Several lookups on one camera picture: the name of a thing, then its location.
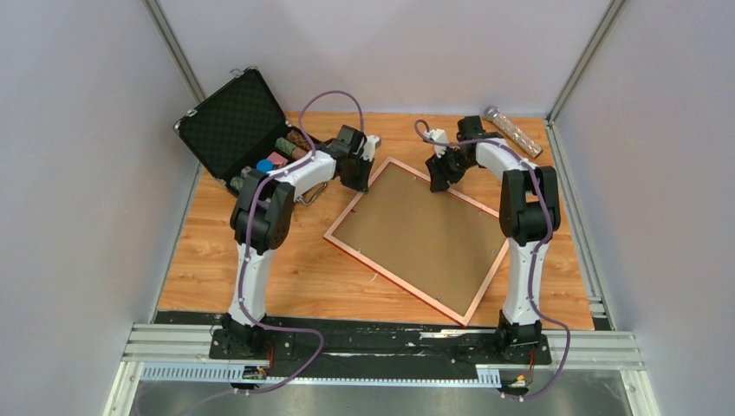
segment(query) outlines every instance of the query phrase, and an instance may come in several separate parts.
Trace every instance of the blue lid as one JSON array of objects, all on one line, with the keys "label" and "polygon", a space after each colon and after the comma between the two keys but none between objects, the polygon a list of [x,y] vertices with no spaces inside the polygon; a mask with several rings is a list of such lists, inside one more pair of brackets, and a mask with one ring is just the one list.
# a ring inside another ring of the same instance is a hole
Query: blue lid
[{"label": "blue lid", "polygon": [[266,173],[273,170],[273,162],[271,162],[268,159],[263,159],[259,162],[257,162],[257,165],[255,165],[255,168],[258,169],[258,171]]}]

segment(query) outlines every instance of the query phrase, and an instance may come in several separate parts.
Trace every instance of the brown board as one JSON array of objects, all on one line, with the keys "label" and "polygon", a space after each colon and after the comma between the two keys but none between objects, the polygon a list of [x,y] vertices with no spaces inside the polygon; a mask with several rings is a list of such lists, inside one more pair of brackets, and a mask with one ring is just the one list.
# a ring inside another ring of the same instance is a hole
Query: brown board
[{"label": "brown board", "polygon": [[508,243],[498,213],[393,158],[373,174],[324,237],[463,326]]}]

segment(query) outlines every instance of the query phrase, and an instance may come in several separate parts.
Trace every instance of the white wall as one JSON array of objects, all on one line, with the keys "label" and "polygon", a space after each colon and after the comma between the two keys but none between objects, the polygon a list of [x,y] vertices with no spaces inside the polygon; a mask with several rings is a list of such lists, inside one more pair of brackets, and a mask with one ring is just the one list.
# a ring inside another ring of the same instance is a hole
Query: white wall
[{"label": "white wall", "polygon": [[139,1],[0,5],[0,414],[100,414],[195,172]]},{"label": "white wall", "polygon": [[207,94],[256,65],[286,109],[468,114],[549,112],[609,2],[159,1]]},{"label": "white wall", "polygon": [[666,416],[735,406],[733,16],[630,1],[558,123],[606,299]]}]

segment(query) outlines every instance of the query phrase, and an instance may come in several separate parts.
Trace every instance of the wooden frame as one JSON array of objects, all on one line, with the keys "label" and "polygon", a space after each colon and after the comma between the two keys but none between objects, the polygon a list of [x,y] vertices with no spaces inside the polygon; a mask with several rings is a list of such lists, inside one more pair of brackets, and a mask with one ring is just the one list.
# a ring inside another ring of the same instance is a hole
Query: wooden frame
[{"label": "wooden frame", "polygon": [[[412,175],[417,177],[418,179],[422,179],[427,183],[431,182],[431,179],[427,177],[425,174],[417,171],[416,169],[413,169],[411,166],[408,166],[397,159],[388,157],[386,158],[385,162],[378,168],[377,171],[373,174],[373,176],[370,177],[370,180],[368,181],[368,185],[372,185],[373,182],[381,175],[381,173],[388,167],[389,165],[396,165],[406,171],[409,171]],[[447,191],[449,194],[453,195],[456,198],[459,198],[466,202],[467,204],[473,205],[476,208],[479,208],[479,210],[487,212],[488,214],[492,215],[495,218],[498,218],[498,212],[495,210],[492,210],[488,208],[485,205],[480,204],[478,201],[467,197],[466,195],[457,192],[454,189],[449,189]],[[485,277],[484,281],[479,287],[479,290],[477,294],[472,299],[472,303],[470,304],[469,308],[466,310],[464,315],[461,315],[454,310],[448,308],[446,305],[442,304],[438,300],[434,299],[433,297],[429,296],[428,294],[424,293],[420,289],[413,286],[411,283],[403,280],[402,278],[396,276],[391,271],[385,269],[381,265],[377,264],[375,261],[367,258],[366,256],[362,255],[358,250],[353,249],[349,245],[343,243],[340,239],[335,237],[334,233],[337,230],[337,228],[340,226],[342,221],[345,219],[345,217],[353,210],[354,206],[360,201],[360,199],[364,196],[363,193],[358,193],[357,196],[353,198],[353,200],[347,205],[347,208],[340,214],[340,216],[336,219],[336,221],[329,227],[327,232],[324,234],[324,238],[332,243],[334,246],[339,248],[340,250],[343,250],[344,252],[348,253],[350,256],[356,258],[361,263],[367,265],[368,268],[374,270],[375,272],[379,273],[380,275],[386,277],[391,282],[397,284],[401,288],[407,290],[412,295],[418,297],[421,301],[425,302],[432,308],[437,309],[442,314],[448,316],[449,318],[453,319],[463,327],[467,326],[470,319],[472,318],[472,315],[475,312],[475,309],[477,309],[480,301],[482,300],[483,296],[485,295],[485,292],[487,291],[488,286],[490,285],[490,282],[492,278],[495,276],[496,271],[498,271],[498,267],[500,267],[500,263],[502,262],[503,258],[505,257],[506,252],[508,251],[508,240],[506,239],[503,243],[503,246],[501,247],[500,251],[498,252],[498,255],[495,258],[495,261],[492,263],[492,266],[490,270],[487,273],[487,276]]]}]

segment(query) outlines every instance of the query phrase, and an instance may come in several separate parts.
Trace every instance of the wooden tabletop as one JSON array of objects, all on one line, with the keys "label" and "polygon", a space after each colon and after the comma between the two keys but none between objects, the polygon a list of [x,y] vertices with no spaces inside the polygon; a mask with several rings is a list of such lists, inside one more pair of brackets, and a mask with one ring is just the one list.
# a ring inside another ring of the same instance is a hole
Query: wooden tabletop
[{"label": "wooden tabletop", "polygon": [[[289,113],[288,116],[296,120],[297,114]],[[445,129],[450,140],[455,137],[457,120],[461,118],[365,114],[366,133],[382,138],[374,169],[387,156],[392,156],[428,174],[424,162],[433,149],[413,131],[413,121],[419,117],[431,127]],[[309,133],[322,139],[335,137],[343,124],[358,126],[354,113],[310,112],[304,119]],[[513,121],[544,148],[534,161],[539,165],[552,165],[543,120],[516,118]],[[497,130],[487,122],[485,129]],[[494,210],[499,207],[500,181],[485,169],[468,170],[454,187]],[[453,324],[437,310],[386,278],[375,275],[367,266],[324,240],[324,232],[354,195],[355,191],[334,180],[311,206],[296,205],[289,236],[278,249],[270,271],[266,296],[268,314]],[[234,204],[235,197],[205,172],[174,252],[159,309],[225,312],[229,308],[237,267],[237,249],[229,225]],[[509,268],[510,258],[506,256],[470,321],[471,325],[498,323],[498,313],[508,288]],[[543,264],[539,306],[545,314],[566,322],[571,328],[593,328],[564,210],[562,225],[554,233]],[[544,326],[554,327],[547,322]]]}]

